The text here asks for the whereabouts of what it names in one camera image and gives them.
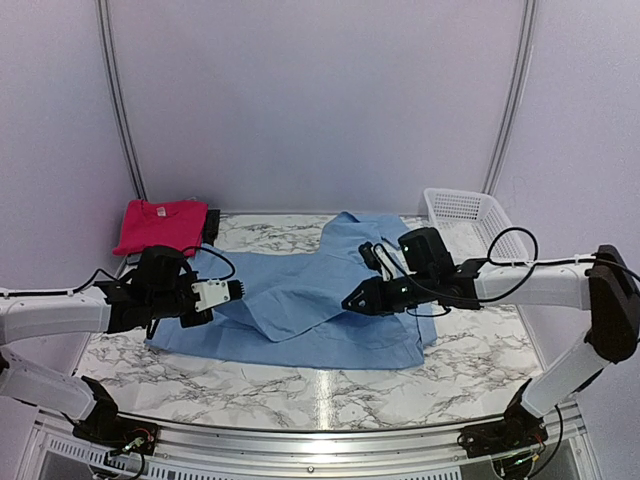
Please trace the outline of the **light blue shirt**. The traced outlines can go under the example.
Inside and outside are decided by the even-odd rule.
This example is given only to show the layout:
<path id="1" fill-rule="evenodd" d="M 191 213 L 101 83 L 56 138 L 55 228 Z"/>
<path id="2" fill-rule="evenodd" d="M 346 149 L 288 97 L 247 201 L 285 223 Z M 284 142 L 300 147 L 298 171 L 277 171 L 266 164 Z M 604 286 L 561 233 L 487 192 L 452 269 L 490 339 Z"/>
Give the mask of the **light blue shirt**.
<path id="1" fill-rule="evenodd" d="M 295 368 L 398 370 L 418 367 L 437 339 L 433 319 L 408 313 L 367 316 L 342 300 L 370 270 L 365 242 L 395 244 L 407 226 L 397 215 L 342 212 L 323 228 L 313 253 L 271 255 L 212 247 L 190 261 L 201 278 L 220 276 L 227 257 L 242 299 L 221 305 L 211 322 L 184 328 L 164 319 L 151 348 L 218 360 Z"/>

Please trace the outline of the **magenta t-shirt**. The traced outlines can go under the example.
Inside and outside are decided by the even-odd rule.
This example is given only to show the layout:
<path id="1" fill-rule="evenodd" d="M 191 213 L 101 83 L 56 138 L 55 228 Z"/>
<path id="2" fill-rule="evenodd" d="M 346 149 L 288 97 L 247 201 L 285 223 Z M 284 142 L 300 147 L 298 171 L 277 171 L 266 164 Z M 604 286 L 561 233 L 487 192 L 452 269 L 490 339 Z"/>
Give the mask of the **magenta t-shirt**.
<path id="1" fill-rule="evenodd" d="M 194 200 L 153 204 L 132 200 L 125 211 L 116 256 L 141 253 L 147 247 L 167 246 L 179 251 L 200 246 L 208 206 Z"/>

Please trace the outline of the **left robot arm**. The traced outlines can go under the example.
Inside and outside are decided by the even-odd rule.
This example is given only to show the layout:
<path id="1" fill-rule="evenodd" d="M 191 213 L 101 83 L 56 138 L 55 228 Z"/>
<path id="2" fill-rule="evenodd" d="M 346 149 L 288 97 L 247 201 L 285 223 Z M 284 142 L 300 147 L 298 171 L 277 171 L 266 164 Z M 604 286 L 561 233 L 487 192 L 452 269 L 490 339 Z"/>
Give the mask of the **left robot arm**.
<path id="1" fill-rule="evenodd" d="M 201 280 L 176 249 L 145 249 L 120 278 L 65 291 L 1 292 L 1 394 L 66 415 L 76 433 L 106 445 L 126 436 L 118 406 L 101 384 L 71 377 L 10 350 L 19 340 L 68 333 L 122 333 L 143 328 L 153 334 L 160 320 L 185 327 L 207 323 L 213 309 L 230 301 L 226 280 Z"/>

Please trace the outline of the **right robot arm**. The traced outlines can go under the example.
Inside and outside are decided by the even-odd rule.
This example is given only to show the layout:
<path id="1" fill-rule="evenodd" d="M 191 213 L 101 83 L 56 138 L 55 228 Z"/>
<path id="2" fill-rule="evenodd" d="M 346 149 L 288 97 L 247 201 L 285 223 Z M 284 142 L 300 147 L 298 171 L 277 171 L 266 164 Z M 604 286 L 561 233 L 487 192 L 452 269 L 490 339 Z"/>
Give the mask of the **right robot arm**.
<path id="1" fill-rule="evenodd" d="M 506 448 L 519 446 L 559 402 L 636 352 L 639 277 L 611 245 L 567 259 L 499 261 L 485 255 L 456 264 L 433 227 L 412 230 L 398 244 L 406 262 L 397 269 L 399 277 L 362 281 L 343 300 L 345 310 L 383 316 L 436 302 L 445 310 L 541 305 L 590 313 L 582 339 L 523 385 L 506 408 L 495 428 Z"/>

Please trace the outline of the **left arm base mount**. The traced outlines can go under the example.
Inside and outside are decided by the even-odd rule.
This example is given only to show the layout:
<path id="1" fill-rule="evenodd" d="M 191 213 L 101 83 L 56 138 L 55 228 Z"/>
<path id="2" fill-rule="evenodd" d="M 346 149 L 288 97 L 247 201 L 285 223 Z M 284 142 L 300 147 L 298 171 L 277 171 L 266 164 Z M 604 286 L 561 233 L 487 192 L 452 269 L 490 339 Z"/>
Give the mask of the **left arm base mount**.
<path id="1" fill-rule="evenodd" d="M 155 451 L 159 434 L 159 426 L 155 423 L 121 416 L 102 424 L 74 420 L 70 423 L 76 438 L 109 447 L 117 454 L 150 456 Z"/>

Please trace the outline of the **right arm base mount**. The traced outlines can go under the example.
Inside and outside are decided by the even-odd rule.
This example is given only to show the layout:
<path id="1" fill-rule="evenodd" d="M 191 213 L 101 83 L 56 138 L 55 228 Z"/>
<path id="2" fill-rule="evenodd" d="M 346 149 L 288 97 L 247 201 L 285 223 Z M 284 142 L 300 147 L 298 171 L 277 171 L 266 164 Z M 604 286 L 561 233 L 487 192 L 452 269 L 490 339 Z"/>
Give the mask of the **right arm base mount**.
<path id="1" fill-rule="evenodd" d="M 463 427 L 457 444 L 468 458 L 477 458 L 539 445 L 547 439 L 547 430 L 540 422 L 526 425 L 517 419 L 502 419 Z"/>

